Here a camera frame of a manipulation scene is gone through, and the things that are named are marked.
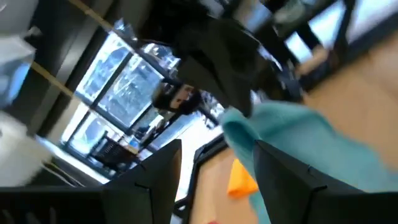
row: cable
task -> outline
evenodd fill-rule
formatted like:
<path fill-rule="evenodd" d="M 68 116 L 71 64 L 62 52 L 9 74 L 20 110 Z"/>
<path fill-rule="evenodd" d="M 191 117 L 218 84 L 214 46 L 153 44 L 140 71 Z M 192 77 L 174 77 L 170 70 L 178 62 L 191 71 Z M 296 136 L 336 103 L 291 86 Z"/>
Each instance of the cable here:
<path fill-rule="evenodd" d="M 73 180 L 73 181 L 76 182 L 78 185 L 80 185 L 80 187 L 84 187 L 84 185 L 83 185 L 81 182 L 79 182 L 78 180 L 76 180 L 75 178 L 73 178 L 71 175 L 67 174 L 65 171 L 61 170 L 61 168 L 59 168 L 59 167 L 58 167 L 57 165 L 55 165 L 54 163 L 52 163 L 52 162 L 44 162 L 43 164 L 44 164 L 44 165 L 50 165 L 50 166 L 56 168 L 57 170 L 59 170 L 60 172 L 62 172 L 63 174 L 65 174 L 69 179 Z"/>
<path fill-rule="evenodd" d="M 73 185 L 71 182 L 67 181 L 64 177 L 62 177 L 60 174 L 58 174 L 58 173 L 56 173 L 55 171 L 49 169 L 49 168 L 46 167 L 45 165 L 42 164 L 42 167 L 43 167 L 46 171 L 50 172 L 51 174 L 57 176 L 59 179 L 63 180 L 66 184 L 68 184 L 68 185 L 70 185 L 70 186 L 72 186 L 72 187 L 76 187 L 76 186 Z"/>

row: window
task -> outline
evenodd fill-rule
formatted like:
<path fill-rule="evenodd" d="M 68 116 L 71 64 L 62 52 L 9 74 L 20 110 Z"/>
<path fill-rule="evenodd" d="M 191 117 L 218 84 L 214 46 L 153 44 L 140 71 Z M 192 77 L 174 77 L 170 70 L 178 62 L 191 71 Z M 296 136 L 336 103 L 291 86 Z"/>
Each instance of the window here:
<path fill-rule="evenodd" d="M 115 141 L 118 141 L 124 134 L 104 118 L 97 114 L 90 113 L 83 121 L 79 130 L 71 138 L 70 146 L 85 156 L 91 151 L 92 147 L 100 140 L 104 133 Z"/>
<path fill-rule="evenodd" d="M 193 113 L 190 115 L 182 115 L 173 124 L 170 125 L 160 136 L 158 136 L 152 145 L 161 148 L 162 146 L 175 139 L 181 133 L 183 133 L 188 127 L 190 127 L 194 121 L 201 118 L 200 113 Z"/>
<path fill-rule="evenodd" d="M 130 127 L 149 103 L 161 75 L 134 54 L 99 106 Z"/>
<path fill-rule="evenodd" d="M 140 50 L 154 57 L 169 73 L 177 71 L 180 59 L 175 58 L 168 47 L 147 44 Z M 191 151 L 184 152 L 185 155 L 192 154 L 208 142 L 207 138 L 203 138 L 204 132 L 215 125 L 205 121 L 199 112 L 179 116 L 171 124 L 170 119 L 176 118 L 176 114 L 158 110 L 151 102 L 152 94 L 162 78 L 160 72 L 131 51 L 116 34 L 110 33 L 76 89 L 76 94 L 84 104 L 78 106 L 62 135 L 61 142 L 65 148 L 77 152 L 74 155 L 81 155 L 86 162 L 101 167 L 99 161 L 87 159 L 86 156 L 104 135 L 123 146 L 139 149 L 137 156 L 144 160 L 155 150 L 190 130 L 190 136 L 194 136 L 195 140 L 189 140 L 190 145 L 183 143 L 183 150 Z M 218 116 L 223 107 L 210 94 L 204 94 L 208 98 L 208 114 Z M 143 149 L 142 143 L 148 143 L 147 140 L 152 142 Z M 189 159 L 185 161 L 192 163 L 191 156 L 186 157 Z"/>
<path fill-rule="evenodd" d="M 89 101 L 94 101 L 128 52 L 123 41 L 116 34 L 110 33 L 76 92 Z"/>

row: window frame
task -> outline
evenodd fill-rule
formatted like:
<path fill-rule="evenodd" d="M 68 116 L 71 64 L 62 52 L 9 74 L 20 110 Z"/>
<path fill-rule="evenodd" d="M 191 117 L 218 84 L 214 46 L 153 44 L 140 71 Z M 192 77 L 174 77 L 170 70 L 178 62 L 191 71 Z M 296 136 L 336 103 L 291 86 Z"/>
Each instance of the window frame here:
<path fill-rule="evenodd" d="M 111 77 L 108 79 L 108 81 L 104 84 L 104 87 L 100 90 L 100 93 L 95 97 L 94 100 L 90 100 L 87 98 L 84 94 L 81 94 L 79 91 L 76 91 L 75 94 L 79 99 L 82 100 L 82 102 L 89 107 L 89 110 L 85 113 L 83 118 L 79 121 L 77 124 L 76 128 L 73 130 L 72 134 L 69 136 L 67 141 L 65 142 L 64 146 L 66 148 L 71 147 L 71 140 L 75 137 L 76 133 L 80 130 L 80 128 L 83 126 L 83 124 L 87 121 L 88 117 L 90 116 L 91 112 L 94 111 L 98 115 L 100 115 L 105 121 L 109 122 L 116 128 L 118 128 L 121 132 L 123 132 L 125 135 L 130 136 L 132 134 L 132 130 L 135 127 L 135 125 L 146 115 L 146 113 L 153 107 L 152 102 L 146 104 L 141 111 L 136 114 L 134 119 L 131 121 L 131 124 L 129 126 L 126 126 L 123 122 L 115 118 L 109 111 L 104 110 L 102 107 L 100 107 L 99 103 L 100 101 L 105 97 L 107 94 L 108 90 L 112 87 L 112 85 L 115 83 L 115 81 L 118 79 L 118 77 L 122 74 L 122 71 L 126 68 L 128 65 L 130 59 L 134 57 L 135 54 L 138 55 L 142 59 L 142 61 L 146 62 L 148 66 L 151 67 L 151 69 L 155 70 L 156 74 L 159 75 L 160 78 L 169 78 L 170 74 L 166 72 L 165 69 L 163 69 L 158 62 L 151 57 L 151 55 L 148 55 L 145 53 L 142 49 L 137 49 L 135 46 L 130 46 L 128 45 L 124 40 L 121 39 L 121 42 L 123 42 L 124 45 L 127 45 L 127 48 L 129 49 L 129 52 L 127 55 L 124 56 L 122 62 L 118 65 L 117 69 L 111 74 Z M 212 122 L 217 122 L 216 118 L 210 113 L 207 112 L 207 110 L 201 106 L 199 107 L 198 111 L 206 116 L 210 121 Z M 173 115 L 170 120 L 169 124 L 166 125 L 165 128 L 159 131 L 159 133 L 154 136 L 153 138 L 148 139 L 148 141 L 144 142 L 144 147 L 148 151 L 155 153 L 157 149 L 156 146 L 153 146 L 151 143 L 157 139 L 158 136 L 160 136 L 167 128 L 171 127 L 171 124 L 173 124 L 177 119 L 179 119 L 181 115 L 180 114 L 175 114 Z"/>

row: glass window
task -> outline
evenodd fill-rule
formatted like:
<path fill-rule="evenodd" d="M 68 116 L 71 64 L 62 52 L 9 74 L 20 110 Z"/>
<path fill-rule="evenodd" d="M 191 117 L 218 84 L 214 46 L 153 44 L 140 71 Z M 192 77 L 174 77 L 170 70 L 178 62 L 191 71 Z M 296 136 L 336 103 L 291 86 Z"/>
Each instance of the glass window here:
<path fill-rule="evenodd" d="M 93 101 L 128 52 L 126 44 L 116 34 L 110 33 L 76 91 Z"/>
<path fill-rule="evenodd" d="M 90 113 L 80 129 L 72 137 L 70 145 L 80 154 L 87 155 L 105 132 L 107 132 L 108 137 L 115 141 L 118 141 L 123 136 L 121 130 L 114 127 L 104 118 Z"/>
<path fill-rule="evenodd" d="M 150 103 L 160 79 L 160 74 L 134 54 L 99 106 L 129 127 Z"/>
<path fill-rule="evenodd" d="M 175 68 L 180 61 L 179 58 L 174 57 L 172 50 L 166 46 L 147 44 L 142 49 L 145 53 L 153 56 L 159 65 L 167 70 Z"/>
<path fill-rule="evenodd" d="M 165 144 L 169 143 L 171 140 L 175 139 L 177 136 L 182 134 L 193 122 L 201 118 L 200 113 L 193 113 L 190 115 L 182 115 L 177 119 L 172 125 L 170 125 L 160 136 L 158 136 L 152 145 L 161 148 Z"/>

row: wooden desk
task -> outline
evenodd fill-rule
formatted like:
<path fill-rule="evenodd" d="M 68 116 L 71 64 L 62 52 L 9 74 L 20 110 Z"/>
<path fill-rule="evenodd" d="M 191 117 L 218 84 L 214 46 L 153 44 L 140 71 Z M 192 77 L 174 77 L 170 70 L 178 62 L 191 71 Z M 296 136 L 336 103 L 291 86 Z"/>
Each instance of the wooden desk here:
<path fill-rule="evenodd" d="M 398 169 L 398 33 L 326 80 L 304 102 Z M 232 200 L 226 195 L 233 159 L 227 149 L 202 165 L 191 223 L 257 223 L 248 199 Z"/>

